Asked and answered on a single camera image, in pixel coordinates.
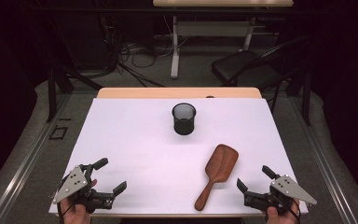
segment wooden tabletop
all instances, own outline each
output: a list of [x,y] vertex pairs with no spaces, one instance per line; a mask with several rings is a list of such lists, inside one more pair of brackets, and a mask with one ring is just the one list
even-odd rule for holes
[[292,0],[154,0],[155,7],[291,7]]
[[257,88],[239,87],[180,87],[180,88],[102,88],[97,98],[258,98]]

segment black cable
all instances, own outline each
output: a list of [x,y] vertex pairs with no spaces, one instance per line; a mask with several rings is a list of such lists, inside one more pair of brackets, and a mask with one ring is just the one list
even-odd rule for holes
[[161,35],[160,38],[161,38],[161,41],[163,41],[163,42],[166,43],[166,44],[165,44],[165,47],[160,47],[160,48],[158,48],[158,49],[162,49],[162,51],[158,51],[158,52],[157,52],[157,56],[158,56],[158,57],[160,57],[160,56],[167,56],[168,53],[169,53],[170,51],[172,51],[172,42],[173,42],[173,40],[172,40],[172,38],[170,38],[169,35]]
[[[66,175],[62,180],[61,180],[61,183],[60,183],[60,186],[58,187],[57,191],[59,191],[63,185],[63,183],[65,182],[66,178],[68,178],[68,175]],[[66,210],[64,214],[62,214],[62,210],[61,210],[61,203],[57,203],[57,211],[58,211],[58,217],[60,219],[60,223],[61,224],[64,224],[63,222],[63,215],[65,215],[65,213],[68,211]]]
[[131,56],[131,54],[130,54],[131,49],[128,44],[123,44],[122,48],[124,48],[124,49],[122,49],[120,52],[121,61],[126,62]]
[[154,52],[154,51],[152,51],[152,52],[150,52],[150,53],[151,53],[151,55],[153,56],[153,61],[152,61],[152,63],[150,63],[150,64],[148,64],[148,65],[143,65],[143,66],[137,65],[137,64],[135,63],[135,55],[139,55],[139,54],[141,54],[141,53],[135,53],[135,54],[132,55],[132,60],[131,60],[132,64],[133,64],[135,67],[138,67],[138,68],[146,68],[146,67],[152,66],[152,65],[156,62],[157,55],[156,55],[156,52]]
[[[278,197],[276,197],[275,195],[272,195],[272,197],[274,198],[274,200],[276,200],[278,203],[280,203],[290,214],[292,214],[293,217],[296,218],[296,221],[298,224],[301,224],[300,222],[300,217],[292,210],[292,208],[286,206]],[[293,200],[293,202],[295,202],[295,204],[297,205],[298,208],[298,213],[301,214],[300,212],[300,206],[298,205],[298,203]]]
[[71,209],[71,207],[73,207],[75,205],[75,203],[72,203],[66,210],[64,213],[62,213],[62,217],[65,216],[65,214],[69,211],[69,209]]
[[118,66],[120,66],[121,68],[123,68],[124,70],[126,70],[127,72],[129,72],[133,77],[137,78],[138,81],[140,81],[141,83],[143,83],[141,80],[149,82],[155,86],[158,87],[164,87],[163,85],[153,81],[152,79],[145,77],[142,74],[139,74],[138,72],[132,70],[131,68],[129,68],[128,66],[124,65],[123,63],[119,63]]
[[[109,74],[111,74],[112,72],[114,72],[116,70],[116,68],[107,68],[106,70],[98,73],[98,74],[93,74],[93,75],[82,75],[83,77],[86,77],[88,79],[94,79],[94,78],[97,78],[97,77],[105,77]],[[70,74],[66,74],[69,78],[75,78],[75,77],[72,77]]]

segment spatula handle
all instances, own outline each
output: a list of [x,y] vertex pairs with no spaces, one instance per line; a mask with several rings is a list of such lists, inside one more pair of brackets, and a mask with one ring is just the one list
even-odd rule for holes
[[205,207],[205,204],[208,201],[209,194],[211,193],[213,184],[214,184],[214,182],[210,180],[208,182],[208,184],[206,185],[205,189],[202,191],[202,193],[199,196],[199,198],[196,200],[196,203],[194,204],[194,207],[198,211],[202,211],[202,209]]

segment white paper sheet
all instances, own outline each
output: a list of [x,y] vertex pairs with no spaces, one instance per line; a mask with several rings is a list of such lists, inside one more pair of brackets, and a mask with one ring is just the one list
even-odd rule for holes
[[[182,102],[197,109],[195,130],[187,136],[173,130],[172,108]],[[214,185],[199,212],[194,203],[208,182],[205,166],[219,144],[240,156],[230,178]],[[263,165],[296,180],[264,99],[94,99],[65,173],[101,158],[109,163],[93,172],[94,188],[111,192],[123,181],[128,186],[113,209],[96,210],[98,215],[259,215],[243,205],[237,178],[257,193],[269,192],[271,179],[261,171]],[[303,203],[301,211],[308,212]],[[56,206],[49,212],[57,213]]]

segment cable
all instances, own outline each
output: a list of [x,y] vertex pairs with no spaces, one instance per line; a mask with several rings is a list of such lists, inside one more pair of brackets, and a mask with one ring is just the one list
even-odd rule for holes
[[139,74],[138,72],[132,70],[131,68],[129,68],[128,66],[126,66],[125,64],[123,63],[119,63],[118,64],[119,67],[121,67],[123,70],[126,70],[127,72],[130,73],[130,75],[132,75],[133,77],[135,77],[143,86],[146,87],[146,85],[143,83],[143,81],[146,81],[146,82],[149,82],[155,86],[158,86],[158,87],[165,87],[155,81],[153,81],[152,79],[148,78],[148,77],[145,77],[144,75],[142,74]]
[[71,207],[73,207],[75,205],[75,203],[72,203],[66,210],[64,213],[62,213],[62,217],[65,216],[65,214],[69,211],[69,209],[71,209]]
[[[63,183],[65,182],[66,178],[68,178],[68,175],[66,175],[62,180],[61,180],[61,183],[60,183],[60,186],[58,187],[57,191],[59,191],[63,185]],[[57,203],[57,211],[58,211],[58,217],[60,219],[60,223],[61,224],[64,224],[63,222],[63,215],[66,214],[66,212],[69,210],[69,208],[64,212],[64,214],[62,214],[62,210],[61,210],[61,203]]]
[[288,206],[286,206],[278,197],[276,197],[275,195],[271,195],[273,197],[274,200],[276,200],[278,203],[280,203],[290,214],[292,214],[293,217],[296,218],[296,221],[298,224],[300,224],[300,216],[301,216],[301,212],[300,212],[300,206],[298,205],[298,203],[293,200],[293,202],[295,202],[295,204],[297,205],[298,208],[298,213],[300,215],[297,215],[292,208],[289,208]]
[[135,56],[136,56],[136,55],[139,55],[139,54],[140,54],[140,53],[136,53],[136,54],[132,55],[131,62],[132,62],[132,64],[133,64],[135,67],[146,68],[146,67],[152,66],[152,65],[156,62],[157,56],[156,56],[156,54],[155,54],[154,52],[152,52],[152,55],[151,55],[151,56],[153,57],[153,61],[152,61],[150,64],[147,64],[147,65],[137,65],[137,64],[135,63]]

